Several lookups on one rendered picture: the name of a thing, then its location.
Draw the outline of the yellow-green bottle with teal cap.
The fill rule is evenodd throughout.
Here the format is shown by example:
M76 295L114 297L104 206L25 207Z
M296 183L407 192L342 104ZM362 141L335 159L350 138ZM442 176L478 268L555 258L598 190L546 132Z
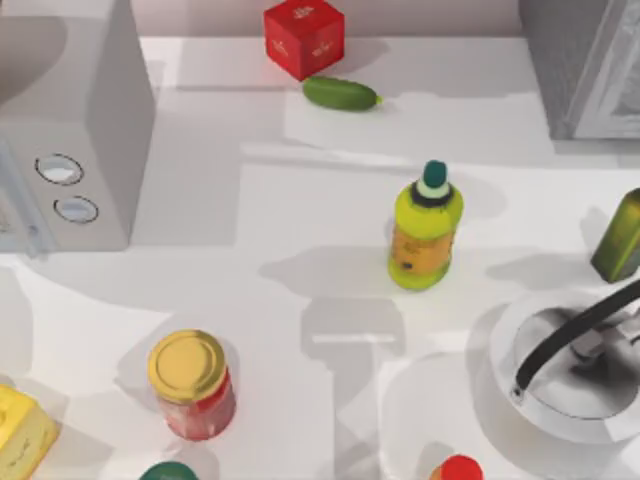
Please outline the yellow-green bottle with teal cap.
M398 286L422 291L444 278L463 211L463 196L449 181L446 163L428 161L394 204L388 272Z

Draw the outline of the green cucumber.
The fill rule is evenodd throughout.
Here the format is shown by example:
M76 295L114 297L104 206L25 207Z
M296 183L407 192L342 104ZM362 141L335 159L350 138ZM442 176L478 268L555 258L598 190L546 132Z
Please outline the green cucumber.
M302 83L302 91L313 104L333 110L364 112L382 103L369 86L334 77L309 77Z

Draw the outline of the red jar with gold lid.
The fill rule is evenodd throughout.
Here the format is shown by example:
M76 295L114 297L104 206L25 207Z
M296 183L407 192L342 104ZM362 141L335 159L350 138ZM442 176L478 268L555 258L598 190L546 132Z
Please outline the red jar with gold lid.
M189 441L220 435L236 411L236 396L225 351L198 329L161 339L147 360L149 384L168 427Z

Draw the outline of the red cube box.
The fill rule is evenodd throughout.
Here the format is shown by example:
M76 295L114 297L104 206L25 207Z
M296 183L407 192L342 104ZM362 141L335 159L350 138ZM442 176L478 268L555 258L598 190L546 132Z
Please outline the red cube box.
M345 52L345 16L326 0L284 0L263 13L267 56L294 79L340 61Z

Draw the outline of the small microwave knob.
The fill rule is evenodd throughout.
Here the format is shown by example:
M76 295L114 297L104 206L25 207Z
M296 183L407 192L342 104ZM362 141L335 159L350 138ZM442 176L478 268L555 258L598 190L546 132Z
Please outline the small microwave knob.
M88 224L99 215L97 205L91 200L73 196L56 200L53 204L55 212L64 220L75 224Z

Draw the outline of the orange bottle with red cap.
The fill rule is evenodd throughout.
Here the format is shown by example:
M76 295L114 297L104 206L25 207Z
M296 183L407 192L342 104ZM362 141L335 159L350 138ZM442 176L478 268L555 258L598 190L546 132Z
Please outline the orange bottle with red cap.
M475 459L456 454L438 465L429 480L484 480L484 472Z

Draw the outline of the large microwave knob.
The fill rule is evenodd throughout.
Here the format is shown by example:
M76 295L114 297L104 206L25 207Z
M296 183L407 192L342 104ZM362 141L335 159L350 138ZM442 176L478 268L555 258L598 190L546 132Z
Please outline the large microwave knob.
M59 153L37 158L35 169L44 180L62 186L76 184L84 176L84 170L76 160Z

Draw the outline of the pale microwave oven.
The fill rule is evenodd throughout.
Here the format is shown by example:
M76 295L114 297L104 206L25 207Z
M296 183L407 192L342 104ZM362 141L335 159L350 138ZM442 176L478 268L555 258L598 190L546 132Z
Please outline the pale microwave oven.
M131 0L0 0L0 253L127 248L155 113ZM54 153L82 180L44 180L35 161ZM98 218L62 219L73 196Z

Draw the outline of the dark green cap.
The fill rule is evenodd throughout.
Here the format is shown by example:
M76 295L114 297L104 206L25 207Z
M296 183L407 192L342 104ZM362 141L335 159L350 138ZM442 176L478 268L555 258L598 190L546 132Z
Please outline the dark green cap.
M182 462L164 461L149 467L138 480L199 480L199 477Z

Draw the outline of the olive green bottle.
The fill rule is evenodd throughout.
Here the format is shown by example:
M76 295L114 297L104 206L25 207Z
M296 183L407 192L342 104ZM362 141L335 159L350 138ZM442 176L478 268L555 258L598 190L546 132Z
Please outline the olive green bottle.
M621 200L591 257L591 265L607 283L630 278L640 268L640 187Z

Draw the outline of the grey cabinet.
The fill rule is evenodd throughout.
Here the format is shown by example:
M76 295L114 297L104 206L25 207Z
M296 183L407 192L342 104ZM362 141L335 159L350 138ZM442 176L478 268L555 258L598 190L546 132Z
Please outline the grey cabinet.
M519 0L554 140L640 140L640 0Z

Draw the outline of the yellow box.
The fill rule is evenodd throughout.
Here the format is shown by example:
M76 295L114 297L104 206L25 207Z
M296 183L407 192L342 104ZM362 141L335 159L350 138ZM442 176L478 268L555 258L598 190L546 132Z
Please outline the yellow box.
M35 399L0 385L0 480L30 480L58 435Z

